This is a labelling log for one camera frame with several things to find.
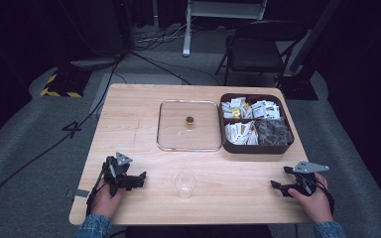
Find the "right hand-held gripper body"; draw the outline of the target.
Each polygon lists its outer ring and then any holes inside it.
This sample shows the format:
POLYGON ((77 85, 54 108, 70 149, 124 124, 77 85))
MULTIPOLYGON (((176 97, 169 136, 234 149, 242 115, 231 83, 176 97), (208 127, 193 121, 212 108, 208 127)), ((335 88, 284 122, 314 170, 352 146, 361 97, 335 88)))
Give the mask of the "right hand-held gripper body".
POLYGON ((296 178, 296 190, 305 196, 311 196, 317 187, 316 173, 328 170, 329 166, 300 161, 293 168, 290 168, 290 174, 296 178))

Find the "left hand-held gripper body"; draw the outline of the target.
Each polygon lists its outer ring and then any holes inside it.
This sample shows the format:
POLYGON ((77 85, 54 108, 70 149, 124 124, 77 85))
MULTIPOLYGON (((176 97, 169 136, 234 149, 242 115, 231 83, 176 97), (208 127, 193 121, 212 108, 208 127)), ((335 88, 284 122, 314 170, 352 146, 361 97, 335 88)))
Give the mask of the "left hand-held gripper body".
POLYGON ((109 185, 109 193, 114 196, 119 188, 131 190, 135 188, 136 179, 128 176, 132 159, 117 152, 114 156, 108 156, 103 164, 104 182, 109 185))

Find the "person's right hand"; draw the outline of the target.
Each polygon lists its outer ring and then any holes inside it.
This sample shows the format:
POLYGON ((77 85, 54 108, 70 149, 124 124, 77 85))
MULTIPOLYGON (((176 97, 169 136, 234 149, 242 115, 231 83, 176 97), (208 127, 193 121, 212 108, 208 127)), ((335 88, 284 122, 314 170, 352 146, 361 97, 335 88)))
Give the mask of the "person's right hand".
POLYGON ((308 218, 314 223, 333 221, 328 198, 321 189, 317 188, 311 196, 305 196, 293 188, 289 188, 288 193, 302 206, 308 218))

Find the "brown divided storage box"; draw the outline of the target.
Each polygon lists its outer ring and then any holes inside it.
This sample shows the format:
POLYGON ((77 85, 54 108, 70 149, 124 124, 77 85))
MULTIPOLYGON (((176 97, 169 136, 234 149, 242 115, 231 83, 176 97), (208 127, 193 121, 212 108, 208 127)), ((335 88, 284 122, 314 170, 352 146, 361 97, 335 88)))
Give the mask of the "brown divided storage box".
POLYGON ((219 117, 220 117, 220 132, 221 132, 221 143, 223 148, 232 154, 273 154, 273 155, 279 155, 279 154, 284 154, 290 146, 293 144, 290 144, 288 146, 262 146, 260 144, 258 145, 233 145, 231 144, 225 137, 225 129, 224 127, 227 124, 233 124, 233 123, 246 123, 249 121, 253 121, 254 123, 257 120, 264 119, 264 118, 257 118, 257 119, 226 119, 223 117, 223 111, 221 109, 221 103, 222 102, 227 102, 232 98, 236 97, 245 97, 246 101, 252 105, 257 101, 260 100, 268 100, 268 101, 273 101, 277 105, 280 106, 280 113, 281 117, 279 119, 283 119, 287 127, 290 129, 292 136, 293 136, 293 143, 294 143, 294 134, 293 131, 290 127, 290 123, 288 120, 288 117, 284 111, 283 103, 282 101, 274 96, 274 95, 269 95, 269 94, 243 94, 243 93, 226 93, 223 94, 220 98, 220 107, 219 107, 219 117))

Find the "pile of dark tea bags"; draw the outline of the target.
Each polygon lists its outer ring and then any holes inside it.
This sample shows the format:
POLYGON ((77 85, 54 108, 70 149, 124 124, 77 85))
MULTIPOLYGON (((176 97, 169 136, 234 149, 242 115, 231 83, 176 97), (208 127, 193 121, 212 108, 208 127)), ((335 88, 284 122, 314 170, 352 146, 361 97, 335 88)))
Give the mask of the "pile of dark tea bags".
POLYGON ((283 119, 260 119, 255 122, 258 143, 262 146, 288 146, 293 136, 283 119))

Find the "clear plastic cup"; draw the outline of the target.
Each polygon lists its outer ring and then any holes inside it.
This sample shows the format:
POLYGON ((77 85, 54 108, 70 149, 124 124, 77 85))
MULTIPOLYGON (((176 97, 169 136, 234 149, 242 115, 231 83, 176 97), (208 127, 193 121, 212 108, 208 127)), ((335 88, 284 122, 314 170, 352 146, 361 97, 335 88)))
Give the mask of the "clear plastic cup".
POLYGON ((180 171, 174 176, 174 184, 178 197, 189 199, 192 197, 197 184, 197 176, 194 173, 180 171))

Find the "pile of white slim sachets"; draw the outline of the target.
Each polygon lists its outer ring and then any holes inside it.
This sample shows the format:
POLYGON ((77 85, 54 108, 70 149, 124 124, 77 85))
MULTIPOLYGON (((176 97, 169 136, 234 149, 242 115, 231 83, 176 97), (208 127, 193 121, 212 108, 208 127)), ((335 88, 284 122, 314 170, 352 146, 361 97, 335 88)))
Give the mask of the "pile of white slim sachets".
POLYGON ((225 137, 233 145, 258 145, 258 132, 253 121, 227 124, 225 137))

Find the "pile of white brown-print packets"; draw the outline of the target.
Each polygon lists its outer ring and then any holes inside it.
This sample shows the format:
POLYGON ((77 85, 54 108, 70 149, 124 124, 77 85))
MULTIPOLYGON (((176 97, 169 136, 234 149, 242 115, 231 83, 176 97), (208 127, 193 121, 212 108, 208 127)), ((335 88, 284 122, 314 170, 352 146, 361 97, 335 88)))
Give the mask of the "pile of white brown-print packets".
POLYGON ((281 117, 280 106, 273 101, 260 100, 251 105, 254 119, 279 119, 281 117))

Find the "clear square lid gold knob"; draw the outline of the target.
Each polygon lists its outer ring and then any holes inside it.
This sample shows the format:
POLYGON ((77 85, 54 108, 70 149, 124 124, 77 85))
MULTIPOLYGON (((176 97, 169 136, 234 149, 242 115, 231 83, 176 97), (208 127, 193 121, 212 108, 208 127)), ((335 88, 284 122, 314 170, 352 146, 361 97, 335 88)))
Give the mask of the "clear square lid gold knob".
POLYGON ((167 99, 160 105, 157 145, 171 152, 221 148, 218 107, 209 100, 167 99))

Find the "pile of white yellow packets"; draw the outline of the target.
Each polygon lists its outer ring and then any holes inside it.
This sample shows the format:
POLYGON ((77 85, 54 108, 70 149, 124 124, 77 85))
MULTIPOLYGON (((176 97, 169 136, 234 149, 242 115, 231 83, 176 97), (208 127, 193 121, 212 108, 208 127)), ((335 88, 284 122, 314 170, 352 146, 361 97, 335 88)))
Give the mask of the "pile of white yellow packets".
POLYGON ((223 117, 226 119, 252 119, 251 105, 245 97, 232 98, 221 103, 223 117))

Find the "black slanted stand with base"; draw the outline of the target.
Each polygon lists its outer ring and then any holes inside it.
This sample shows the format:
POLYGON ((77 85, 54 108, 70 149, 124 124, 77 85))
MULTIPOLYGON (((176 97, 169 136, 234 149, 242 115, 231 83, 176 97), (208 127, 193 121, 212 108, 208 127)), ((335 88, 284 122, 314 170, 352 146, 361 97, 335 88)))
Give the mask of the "black slanted stand with base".
POLYGON ((318 66, 315 43, 340 2, 341 0, 329 0, 317 23, 305 39, 300 51, 290 65, 290 71, 297 71, 298 73, 291 77, 282 77, 276 82, 277 87, 282 91, 286 99, 318 100, 315 89, 311 84, 311 77, 318 66))

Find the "black yellow striped stand base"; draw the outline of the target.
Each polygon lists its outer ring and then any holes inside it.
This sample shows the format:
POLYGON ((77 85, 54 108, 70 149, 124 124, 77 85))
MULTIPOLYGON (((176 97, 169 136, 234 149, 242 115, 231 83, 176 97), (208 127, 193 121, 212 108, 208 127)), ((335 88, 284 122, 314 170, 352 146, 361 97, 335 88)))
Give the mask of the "black yellow striped stand base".
POLYGON ((41 96, 83 97, 90 76, 89 70, 75 69, 73 72, 63 72, 57 69, 48 79, 41 96))

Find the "black folding chair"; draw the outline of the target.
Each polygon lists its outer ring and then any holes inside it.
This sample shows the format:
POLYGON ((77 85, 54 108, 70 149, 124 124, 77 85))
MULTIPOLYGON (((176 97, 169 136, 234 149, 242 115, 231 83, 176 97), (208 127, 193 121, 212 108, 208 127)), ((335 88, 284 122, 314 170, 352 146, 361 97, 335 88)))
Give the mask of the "black folding chair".
POLYGON ((305 24, 290 20, 256 20, 245 23, 226 38, 225 53, 215 74, 225 68, 224 85, 230 71, 277 74, 286 70, 295 45, 308 33, 305 24))

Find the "dark upright stand column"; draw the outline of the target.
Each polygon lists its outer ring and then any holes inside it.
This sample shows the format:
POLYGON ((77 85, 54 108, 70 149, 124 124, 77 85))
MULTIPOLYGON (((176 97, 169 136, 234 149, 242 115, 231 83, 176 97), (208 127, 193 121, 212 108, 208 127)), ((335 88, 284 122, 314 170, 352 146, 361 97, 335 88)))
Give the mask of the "dark upright stand column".
POLYGON ((126 0, 56 0, 88 54, 120 61, 131 47, 132 26, 126 0))

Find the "white metal stand frame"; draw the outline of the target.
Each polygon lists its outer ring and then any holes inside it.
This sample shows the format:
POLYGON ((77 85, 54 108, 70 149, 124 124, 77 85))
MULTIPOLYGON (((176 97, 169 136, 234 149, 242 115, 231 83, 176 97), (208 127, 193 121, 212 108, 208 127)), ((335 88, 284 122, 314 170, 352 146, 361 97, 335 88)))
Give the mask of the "white metal stand frame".
POLYGON ((264 16, 268 0, 259 3, 226 3, 203 0, 187 0, 186 33, 183 46, 183 56, 191 54, 191 20, 193 17, 214 17, 261 20, 264 16))

